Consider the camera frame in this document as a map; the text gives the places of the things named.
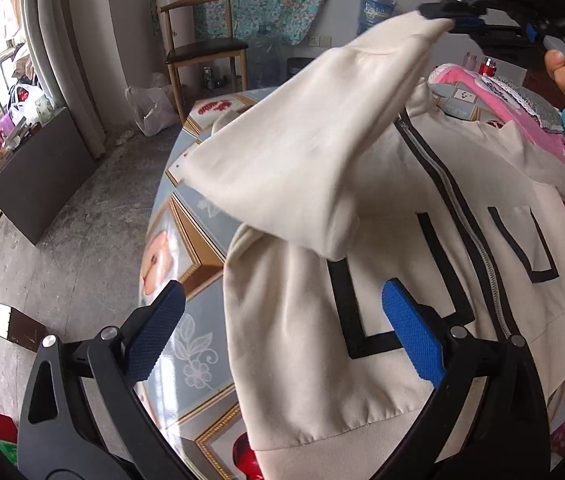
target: screw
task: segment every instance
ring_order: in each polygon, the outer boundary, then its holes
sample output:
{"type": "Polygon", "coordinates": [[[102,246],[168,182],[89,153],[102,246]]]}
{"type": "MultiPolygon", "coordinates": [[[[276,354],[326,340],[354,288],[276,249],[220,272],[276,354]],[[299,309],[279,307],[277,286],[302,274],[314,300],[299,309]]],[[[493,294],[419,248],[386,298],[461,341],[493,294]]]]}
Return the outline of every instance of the screw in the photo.
{"type": "Polygon", "coordinates": [[[451,336],[455,339],[464,339],[467,337],[467,329],[464,326],[452,326],[450,332],[451,336]]]}
{"type": "Polygon", "coordinates": [[[115,326],[106,326],[100,333],[101,339],[108,341],[118,335],[118,329],[115,326]]]}
{"type": "Polygon", "coordinates": [[[525,346],[525,338],[521,335],[512,335],[512,343],[518,348],[525,346]]]}
{"type": "Polygon", "coordinates": [[[46,335],[42,340],[42,346],[45,348],[49,348],[50,346],[54,346],[56,344],[56,336],[53,334],[46,335]]]}

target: concrete floor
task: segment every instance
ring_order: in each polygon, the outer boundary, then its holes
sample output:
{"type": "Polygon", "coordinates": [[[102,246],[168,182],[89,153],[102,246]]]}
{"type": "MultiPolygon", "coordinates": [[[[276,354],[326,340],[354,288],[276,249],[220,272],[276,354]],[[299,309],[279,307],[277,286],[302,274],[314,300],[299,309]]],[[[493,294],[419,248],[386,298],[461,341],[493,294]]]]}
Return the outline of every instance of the concrete floor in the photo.
{"type": "MultiPolygon", "coordinates": [[[[138,273],[154,195],[180,126],[113,148],[33,246],[0,219],[0,303],[63,341],[120,325],[138,298],[138,273]]],[[[19,420],[35,354],[0,338],[0,411],[19,420]]],[[[85,384],[111,450],[124,454],[97,389],[85,384]]]]}

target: black pocket trim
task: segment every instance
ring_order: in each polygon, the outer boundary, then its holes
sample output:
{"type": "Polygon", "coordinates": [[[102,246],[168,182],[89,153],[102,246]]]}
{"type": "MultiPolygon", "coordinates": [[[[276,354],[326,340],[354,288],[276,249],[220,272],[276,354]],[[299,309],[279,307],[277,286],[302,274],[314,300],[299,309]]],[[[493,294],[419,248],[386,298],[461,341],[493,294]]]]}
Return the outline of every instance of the black pocket trim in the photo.
{"type": "Polygon", "coordinates": [[[498,209],[495,207],[488,207],[487,210],[491,215],[492,219],[494,220],[494,224],[502,234],[503,238],[507,241],[509,246],[514,251],[515,255],[523,264],[523,267],[527,271],[527,275],[532,283],[544,283],[549,282],[550,280],[555,280],[559,276],[558,269],[556,268],[556,263],[554,263],[554,258],[551,256],[551,252],[549,252],[549,247],[547,246],[547,242],[545,241],[545,237],[543,235],[543,231],[541,227],[538,225],[536,221],[536,217],[533,215],[533,211],[530,209],[529,214],[531,215],[531,219],[533,220],[533,224],[536,225],[536,232],[538,233],[538,238],[541,239],[541,244],[543,244],[543,249],[545,250],[545,254],[547,255],[547,260],[549,261],[549,269],[547,270],[533,270],[531,268],[531,263],[529,262],[529,258],[525,254],[523,248],[518,245],[518,242],[514,239],[511,233],[503,224],[503,221],[498,214],[498,209]]]}
{"type": "MultiPolygon", "coordinates": [[[[456,311],[443,319],[448,326],[471,323],[476,319],[471,309],[471,304],[440,240],[438,240],[429,215],[427,213],[419,213],[418,222],[456,311]]],[[[338,312],[340,328],[343,331],[349,357],[351,359],[360,359],[361,357],[402,348],[398,336],[393,331],[370,336],[365,335],[347,259],[345,258],[337,262],[327,261],[327,269],[329,270],[336,311],[338,312]]]]}

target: wooden chair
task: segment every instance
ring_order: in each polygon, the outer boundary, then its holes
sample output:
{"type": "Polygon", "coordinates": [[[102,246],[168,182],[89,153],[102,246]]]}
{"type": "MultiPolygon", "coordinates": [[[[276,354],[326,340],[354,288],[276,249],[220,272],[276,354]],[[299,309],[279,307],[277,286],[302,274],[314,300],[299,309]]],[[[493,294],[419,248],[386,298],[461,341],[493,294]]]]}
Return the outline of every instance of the wooden chair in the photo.
{"type": "Polygon", "coordinates": [[[227,38],[213,38],[212,40],[196,41],[178,48],[174,47],[173,30],[169,11],[178,9],[179,7],[190,7],[209,2],[217,2],[220,0],[176,0],[166,6],[160,7],[160,12],[166,12],[166,34],[169,53],[166,55],[165,63],[169,69],[169,77],[174,86],[174,96],[176,97],[176,105],[178,106],[178,115],[182,124],[187,118],[187,112],[184,108],[184,99],[182,98],[182,87],[178,68],[195,63],[211,61],[213,59],[222,59],[229,57],[229,66],[231,70],[231,89],[236,91],[236,56],[240,56],[240,71],[242,72],[242,90],[247,90],[247,74],[246,74],[246,49],[245,41],[234,39],[234,25],[231,17],[231,1],[225,0],[225,22],[227,25],[227,38]]]}

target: cream zip-up sweatshirt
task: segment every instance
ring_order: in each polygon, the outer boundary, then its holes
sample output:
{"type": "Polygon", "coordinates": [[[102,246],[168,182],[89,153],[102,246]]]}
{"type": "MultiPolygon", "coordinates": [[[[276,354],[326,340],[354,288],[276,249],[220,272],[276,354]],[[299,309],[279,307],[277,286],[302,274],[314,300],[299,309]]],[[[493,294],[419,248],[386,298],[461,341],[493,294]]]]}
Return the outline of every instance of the cream zip-up sweatshirt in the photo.
{"type": "Polygon", "coordinates": [[[546,397],[565,378],[565,166],[435,107],[419,75],[452,25],[411,12],[326,51],[182,166],[243,222],[227,339],[268,480],[368,479],[418,416],[432,386],[383,313],[391,278],[477,337],[524,336],[546,397]]]}

